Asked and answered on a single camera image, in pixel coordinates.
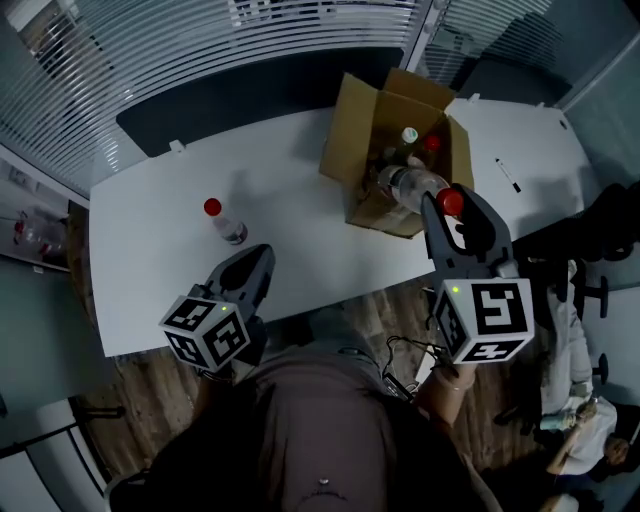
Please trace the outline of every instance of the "floor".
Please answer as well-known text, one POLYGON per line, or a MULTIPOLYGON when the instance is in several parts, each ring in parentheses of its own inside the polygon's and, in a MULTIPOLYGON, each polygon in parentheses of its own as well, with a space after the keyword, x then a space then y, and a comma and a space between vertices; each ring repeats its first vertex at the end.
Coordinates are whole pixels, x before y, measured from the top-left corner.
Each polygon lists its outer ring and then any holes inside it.
MULTIPOLYGON (((71 227, 72 275, 87 313, 95 322, 88 251, 83 242, 86 218, 82 214, 74 216, 71 227)), ((433 329, 425 329, 427 310, 422 288, 429 285, 428 277, 420 277, 342 303, 347 317, 374 347, 382 365, 388 359, 385 342, 391 335, 439 343, 439 335, 433 329)), ((279 326, 270 327, 277 332, 282 321, 279 326)), ((534 340, 530 344, 528 352, 535 352, 535 343, 534 340)), ((397 345, 393 370, 404 385, 414 381, 422 356, 416 347, 397 345)), ((198 378, 168 348, 115 357, 113 363, 113 384, 76 400, 84 407, 125 407, 127 413, 121 419, 96 419, 87 424, 104 465, 116 477, 149 467, 156 454, 189 425, 198 378)), ((502 363, 479 367, 476 383, 467 393, 455 425, 454 440, 478 471, 504 467, 538 450, 531 436, 520 435, 520 422, 505 427, 493 423, 494 416, 514 400, 511 366, 502 363)))

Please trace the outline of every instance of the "desk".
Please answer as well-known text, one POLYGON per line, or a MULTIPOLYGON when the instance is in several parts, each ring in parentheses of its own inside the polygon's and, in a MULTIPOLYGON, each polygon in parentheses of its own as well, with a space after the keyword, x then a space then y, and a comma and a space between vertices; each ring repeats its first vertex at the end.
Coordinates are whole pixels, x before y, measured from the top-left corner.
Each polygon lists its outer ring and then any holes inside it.
MULTIPOLYGON (((466 100, 449 108, 469 131, 476 190, 514 238, 583 208, 584 182, 588 189, 595 182, 585 177, 587 158, 560 112, 466 100), (521 194, 495 165, 498 150, 521 194), (570 200, 550 196, 551 184, 570 200)), ((265 321, 434 270, 422 234, 403 240, 344 222, 340 185, 318 173, 330 121, 325 109, 243 126, 143 161, 92 189, 91 274, 107 356, 166 345, 157 327, 162 315, 239 250, 204 214, 212 196, 247 225, 240 248, 269 243, 275 250, 271 289, 259 310, 265 321)))

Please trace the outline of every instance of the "white bottle cap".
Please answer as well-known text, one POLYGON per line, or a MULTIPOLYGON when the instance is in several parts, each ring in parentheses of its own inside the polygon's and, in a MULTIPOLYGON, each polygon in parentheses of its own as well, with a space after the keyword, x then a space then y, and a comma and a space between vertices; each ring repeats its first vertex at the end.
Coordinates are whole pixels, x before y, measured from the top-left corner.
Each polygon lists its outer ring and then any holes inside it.
POLYGON ((402 130, 402 140, 407 144, 413 144, 418 140, 418 132, 411 127, 402 130))

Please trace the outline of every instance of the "cardboard box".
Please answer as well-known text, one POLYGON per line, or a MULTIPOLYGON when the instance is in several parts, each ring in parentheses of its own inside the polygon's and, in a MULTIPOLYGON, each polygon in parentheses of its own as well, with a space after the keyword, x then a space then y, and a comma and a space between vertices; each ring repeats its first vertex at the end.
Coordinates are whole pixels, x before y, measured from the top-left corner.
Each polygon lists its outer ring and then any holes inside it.
POLYGON ((433 169, 448 183, 473 189, 467 132, 444 113, 455 94, 418 75, 392 69, 384 89, 345 74, 320 172, 343 184, 348 194, 346 221, 402 238, 422 231, 420 215, 382 193, 367 178, 367 155, 393 145, 407 126, 421 140, 434 133, 441 148, 433 169))

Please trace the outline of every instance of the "red bottle cap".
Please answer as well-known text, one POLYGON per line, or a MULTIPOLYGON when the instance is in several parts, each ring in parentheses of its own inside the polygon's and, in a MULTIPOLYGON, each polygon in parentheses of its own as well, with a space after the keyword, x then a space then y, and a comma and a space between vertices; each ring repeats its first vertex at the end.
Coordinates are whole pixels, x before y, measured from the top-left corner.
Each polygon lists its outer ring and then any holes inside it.
POLYGON ((216 215, 220 215, 220 212, 222 211, 222 204, 220 204, 220 201, 212 197, 205 201, 204 211, 207 212, 207 215, 215 217, 216 215))
POLYGON ((427 135, 424 139, 424 149, 427 151, 438 151, 440 149, 440 137, 437 135, 427 135))
POLYGON ((438 192, 436 201, 438 201, 445 215, 451 215, 452 217, 460 215, 464 208, 464 197, 460 192, 452 188, 443 188, 438 192))

